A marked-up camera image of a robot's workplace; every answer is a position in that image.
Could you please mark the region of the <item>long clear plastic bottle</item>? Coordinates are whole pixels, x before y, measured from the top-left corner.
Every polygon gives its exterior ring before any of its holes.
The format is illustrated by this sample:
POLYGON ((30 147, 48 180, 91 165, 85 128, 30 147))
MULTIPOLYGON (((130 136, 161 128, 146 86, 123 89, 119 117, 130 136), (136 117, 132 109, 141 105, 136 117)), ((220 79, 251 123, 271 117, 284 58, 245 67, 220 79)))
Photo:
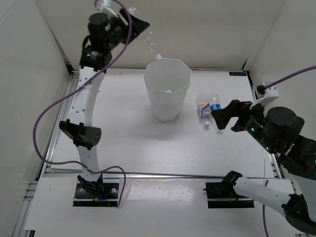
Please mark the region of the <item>long clear plastic bottle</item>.
MULTIPOLYGON (((130 7, 128 12, 136 12, 140 16, 139 18, 142 19, 142 15, 140 14, 139 10, 136 7, 130 7)), ((143 37, 137 38, 136 41, 141 45, 143 50, 150 56, 154 58, 155 61, 162 59, 161 54, 159 53, 159 46, 155 37, 150 29, 150 27, 146 30, 145 35, 143 37)))

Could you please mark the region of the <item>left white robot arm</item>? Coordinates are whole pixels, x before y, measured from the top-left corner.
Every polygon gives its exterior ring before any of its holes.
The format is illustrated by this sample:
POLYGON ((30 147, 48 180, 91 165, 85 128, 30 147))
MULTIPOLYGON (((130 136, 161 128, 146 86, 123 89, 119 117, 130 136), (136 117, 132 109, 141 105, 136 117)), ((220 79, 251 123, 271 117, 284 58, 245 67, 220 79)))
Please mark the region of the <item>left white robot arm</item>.
POLYGON ((105 75, 102 69, 111 62, 111 51, 116 46, 132 42, 150 25, 135 17, 131 9, 121 9, 119 13, 119 17, 106 13, 90 16, 89 35, 82 43, 79 62, 79 92, 74 95, 66 120, 59 123, 63 133, 72 139, 80 162, 84 164, 78 176, 81 187, 93 198, 101 196, 104 190, 96 147, 102 132, 92 125, 96 97, 105 75))

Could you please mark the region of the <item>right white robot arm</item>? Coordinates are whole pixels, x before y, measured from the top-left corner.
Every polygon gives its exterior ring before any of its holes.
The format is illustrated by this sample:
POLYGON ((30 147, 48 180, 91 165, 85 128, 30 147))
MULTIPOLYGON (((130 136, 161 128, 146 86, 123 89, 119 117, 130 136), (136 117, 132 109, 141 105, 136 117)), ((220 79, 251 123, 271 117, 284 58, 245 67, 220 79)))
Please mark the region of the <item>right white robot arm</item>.
POLYGON ((278 163, 296 180, 301 194, 287 194, 252 182, 230 171, 221 181, 222 193, 251 198, 270 207, 297 230, 316 234, 316 142, 300 134, 305 121, 286 107, 264 113, 260 104, 232 100, 211 112, 217 128, 223 130, 237 118, 233 132, 248 132, 269 154, 278 154, 278 163))

